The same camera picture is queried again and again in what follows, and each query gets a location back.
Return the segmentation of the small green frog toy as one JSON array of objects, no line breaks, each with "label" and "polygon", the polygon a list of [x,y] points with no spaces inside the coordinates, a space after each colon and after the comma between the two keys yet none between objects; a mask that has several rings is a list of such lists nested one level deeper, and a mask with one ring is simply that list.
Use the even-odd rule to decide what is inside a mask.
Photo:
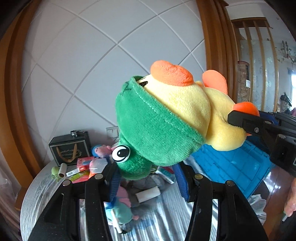
[{"label": "small green frog toy", "polygon": [[51,176],[52,179],[55,181],[59,181],[60,180],[60,176],[59,176],[59,167],[58,166],[53,166],[51,169]]}]

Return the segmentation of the pink pig plush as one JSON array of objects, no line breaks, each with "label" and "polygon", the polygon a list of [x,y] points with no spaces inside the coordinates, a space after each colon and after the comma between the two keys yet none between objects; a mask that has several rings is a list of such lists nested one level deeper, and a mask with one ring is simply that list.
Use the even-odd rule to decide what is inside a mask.
[{"label": "pink pig plush", "polygon": [[107,145],[95,145],[92,147],[91,152],[94,157],[107,158],[112,154],[112,148]]}]

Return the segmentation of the dark green plush toy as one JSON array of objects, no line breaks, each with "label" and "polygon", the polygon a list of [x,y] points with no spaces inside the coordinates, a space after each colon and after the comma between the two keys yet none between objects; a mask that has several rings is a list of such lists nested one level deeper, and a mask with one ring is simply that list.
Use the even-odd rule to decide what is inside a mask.
[{"label": "dark green plush toy", "polygon": [[121,151],[117,165],[123,178],[146,177],[152,165],[173,166],[188,158],[205,143],[205,137],[150,95],[133,76],[115,100]]}]

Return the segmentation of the teal plush with blue hair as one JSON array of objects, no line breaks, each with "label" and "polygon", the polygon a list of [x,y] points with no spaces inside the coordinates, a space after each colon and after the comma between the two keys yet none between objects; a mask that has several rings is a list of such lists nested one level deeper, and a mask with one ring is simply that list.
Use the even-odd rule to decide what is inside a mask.
[{"label": "teal plush with blue hair", "polygon": [[128,192],[122,186],[119,186],[117,194],[112,199],[112,202],[104,202],[107,222],[109,225],[112,225],[119,234],[126,233],[122,229],[122,225],[132,220],[139,219],[138,215],[132,213],[131,207],[132,203],[128,197]]}]

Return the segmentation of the striped grey tablecloth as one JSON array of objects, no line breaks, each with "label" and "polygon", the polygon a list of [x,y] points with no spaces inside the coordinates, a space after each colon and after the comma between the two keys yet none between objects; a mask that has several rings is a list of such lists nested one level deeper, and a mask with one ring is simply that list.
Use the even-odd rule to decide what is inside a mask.
[{"label": "striped grey tablecloth", "polygon": [[[51,169],[55,161],[48,163],[34,178],[27,190],[21,208],[20,228],[23,240],[30,233],[46,204],[61,184],[52,178]],[[120,235],[111,227],[113,240],[184,240],[188,229],[192,203],[181,197],[177,184],[167,184],[161,195],[143,203],[130,198],[132,212],[139,220],[131,221],[122,228],[127,232]]]}]

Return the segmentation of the yellow duck plush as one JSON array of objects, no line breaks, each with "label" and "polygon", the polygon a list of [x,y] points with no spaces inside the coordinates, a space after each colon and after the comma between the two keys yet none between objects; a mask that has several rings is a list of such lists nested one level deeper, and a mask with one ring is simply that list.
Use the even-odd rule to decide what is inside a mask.
[{"label": "yellow duck plush", "polygon": [[259,115],[251,102],[235,103],[228,96],[227,81],[215,70],[205,71],[202,81],[194,81],[184,67],[159,60],[152,64],[150,75],[137,83],[195,128],[205,138],[205,143],[217,151],[237,149],[248,136],[243,128],[227,122],[231,111]]}]

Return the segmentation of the cardboard tube roll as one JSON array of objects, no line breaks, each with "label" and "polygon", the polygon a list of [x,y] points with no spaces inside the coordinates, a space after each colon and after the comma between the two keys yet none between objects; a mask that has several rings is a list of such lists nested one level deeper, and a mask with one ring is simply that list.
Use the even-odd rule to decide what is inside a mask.
[{"label": "cardboard tube roll", "polygon": [[58,171],[58,176],[60,178],[64,178],[66,176],[66,172],[67,172],[67,165],[65,163],[62,163]]}]

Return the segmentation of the teal and red toothpaste box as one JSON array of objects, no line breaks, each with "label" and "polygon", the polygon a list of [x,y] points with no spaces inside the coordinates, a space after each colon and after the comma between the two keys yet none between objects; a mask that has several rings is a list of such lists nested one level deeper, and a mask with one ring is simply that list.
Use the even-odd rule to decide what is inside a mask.
[{"label": "teal and red toothpaste box", "polygon": [[173,170],[170,167],[158,167],[156,169],[156,174],[161,176],[169,184],[174,184],[176,177]]}]

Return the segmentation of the rolled patterned carpet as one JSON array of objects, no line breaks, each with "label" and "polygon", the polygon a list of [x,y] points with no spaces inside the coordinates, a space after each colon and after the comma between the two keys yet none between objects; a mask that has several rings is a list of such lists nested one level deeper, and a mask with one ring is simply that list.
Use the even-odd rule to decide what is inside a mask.
[{"label": "rolled patterned carpet", "polygon": [[238,61],[237,102],[250,101],[249,63]]}]

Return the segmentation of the blue plastic storage crate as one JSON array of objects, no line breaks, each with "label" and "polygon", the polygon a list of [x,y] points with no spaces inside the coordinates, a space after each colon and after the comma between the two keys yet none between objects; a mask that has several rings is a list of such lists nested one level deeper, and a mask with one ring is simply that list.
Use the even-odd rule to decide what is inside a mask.
[{"label": "blue plastic storage crate", "polygon": [[191,157],[212,181],[234,181],[246,198],[250,197],[274,167],[269,155],[246,140],[232,151],[217,151],[204,144]]}]

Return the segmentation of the wooden slat room divider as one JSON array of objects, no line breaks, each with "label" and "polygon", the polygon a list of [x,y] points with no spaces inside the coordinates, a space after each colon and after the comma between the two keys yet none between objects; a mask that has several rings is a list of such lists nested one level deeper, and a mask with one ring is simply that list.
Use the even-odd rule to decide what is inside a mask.
[{"label": "wooden slat room divider", "polygon": [[276,112],[278,106],[278,56],[265,17],[231,21],[238,61],[249,63],[250,101],[259,110]]}]

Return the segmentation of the white wall socket panel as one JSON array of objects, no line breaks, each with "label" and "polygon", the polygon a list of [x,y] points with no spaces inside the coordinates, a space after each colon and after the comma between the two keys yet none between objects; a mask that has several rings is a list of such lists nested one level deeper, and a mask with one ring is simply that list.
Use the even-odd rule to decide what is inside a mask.
[{"label": "white wall socket panel", "polygon": [[116,139],[119,136],[118,126],[111,126],[106,128],[106,134],[108,138]]}]

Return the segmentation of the black gift box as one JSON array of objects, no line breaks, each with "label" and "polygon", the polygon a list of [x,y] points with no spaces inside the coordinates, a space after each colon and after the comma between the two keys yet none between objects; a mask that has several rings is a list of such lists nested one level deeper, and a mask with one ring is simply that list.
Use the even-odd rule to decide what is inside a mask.
[{"label": "black gift box", "polygon": [[76,165],[79,158],[91,156],[87,131],[73,130],[68,135],[53,137],[49,149],[58,167]]}]

